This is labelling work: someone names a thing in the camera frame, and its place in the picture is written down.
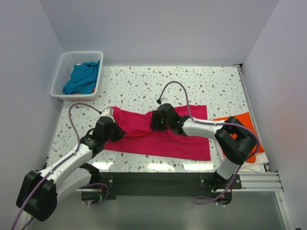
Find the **magenta t shirt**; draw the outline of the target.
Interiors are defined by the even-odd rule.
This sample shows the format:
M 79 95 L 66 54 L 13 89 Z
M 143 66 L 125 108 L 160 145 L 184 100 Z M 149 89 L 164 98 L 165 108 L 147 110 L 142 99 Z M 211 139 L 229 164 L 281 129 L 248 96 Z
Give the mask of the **magenta t shirt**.
M 140 114 L 118 107 L 113 107 L 113 110 L 113 118 L 125 136 L 107 143 L 106 150 L 196 161 L 211 160 L 207 138 L 179 136 L 171 130 L 153 131 L 150 128 L 152 111 Z

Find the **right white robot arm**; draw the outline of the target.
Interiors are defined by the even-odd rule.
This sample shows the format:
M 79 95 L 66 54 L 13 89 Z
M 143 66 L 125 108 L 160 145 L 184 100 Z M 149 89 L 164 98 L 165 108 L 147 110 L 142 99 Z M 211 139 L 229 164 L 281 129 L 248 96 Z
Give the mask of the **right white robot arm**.
M 217 149 L 225 157 L 215 170 L 214 184 L 225 188 L 231 178 L 258 151 L 260 142 L 257 135 L 245 127 L 237 118 L 231 116 L 225 121 L 209 121 L 180 116 L 174 107 L 165 103 L 153 111 L 152 130 L 170 130 L 176 135 L 212 139 Z

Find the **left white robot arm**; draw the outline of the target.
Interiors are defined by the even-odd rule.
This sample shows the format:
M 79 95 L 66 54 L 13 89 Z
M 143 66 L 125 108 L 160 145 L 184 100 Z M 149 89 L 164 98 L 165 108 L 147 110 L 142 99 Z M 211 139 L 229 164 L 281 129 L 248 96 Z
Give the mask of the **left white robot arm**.
M 66 156 L 48 168 L 26 174 L 17 197 L 17 207 L 42 222 L 55 211 L 59 197 L 64 193 L 85 185 L 89 188 L 96 187 L 99 184 L 98 174 L 87 172 L 70 188 L 60 188 L 77 168 L 82 168 L 108 142 L 120 140 L 124 134 L 112 115 L 101 116 L 95 127 Z

